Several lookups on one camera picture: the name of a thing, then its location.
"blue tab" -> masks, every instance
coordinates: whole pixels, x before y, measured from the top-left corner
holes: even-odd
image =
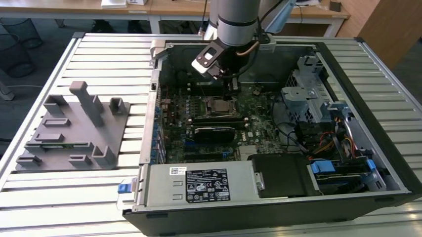
[[[319,168],[318,168],[318,165],[315,163],[311,164],[311,169],[313,169],[314,174],[319,173]]]
[[[367,160],[367,164],[369,164],[369,168],[370,168],[371,170],[375,170],[375,169],[377,169],[375,163],[374,163],[374,161],[373,161],[371,159]]]
[[[333,162],[329,160],[318,160],[311,164],[313,172],[317,173],[326,173],[326,172],[335,172],[335,168]]]
[[[119,194],[130,194],[132,192],[131,184],[119,184],[118,193]]]

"motherboard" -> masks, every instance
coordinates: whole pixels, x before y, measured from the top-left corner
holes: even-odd
[[[162,95],[166,163],[235,161],[283,152],[271,122],[274,92],[250,84],[223,98],[206,86],[196,89],[170,88]]]

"white label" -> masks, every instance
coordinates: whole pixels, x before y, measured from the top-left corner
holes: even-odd
[[[130,13],[146,14],[147,11],[130,11]]]
[[[171,167],[170,168],[170,175],[179,175],[186,174],[186,167]]]
[[[215,193],[215,196],[220,197],[220,196],[228,196],[228,192],[219,192]]]

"metal bracket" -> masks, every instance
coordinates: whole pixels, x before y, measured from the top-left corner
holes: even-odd
[[[158,59],[166,54],[166,40],[155,39],[151,42],[151,58]]]

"metal table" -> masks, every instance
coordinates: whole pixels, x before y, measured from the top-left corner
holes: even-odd
[[[0,161],[0,237],[142,237],[116,208],[116,186],[138,174],[146,121],[152,39],[198,40],[186,35],[86,34],[72,39]],[[406,161],[422,180],[422,107],[365,43],[351,39],[279,37],[285,41],[323,41],[354,83]],[[76,97],[67,86],[84,80],[102,101],[122,97],[132,103],[116,170],[19,173],[23,153],[46,109],[48,94]],[[123,196],[123,202],[132,199]],[[381,209],[354,221],[263,228],[195,236],[317,237],[422,236],[422,199]]]

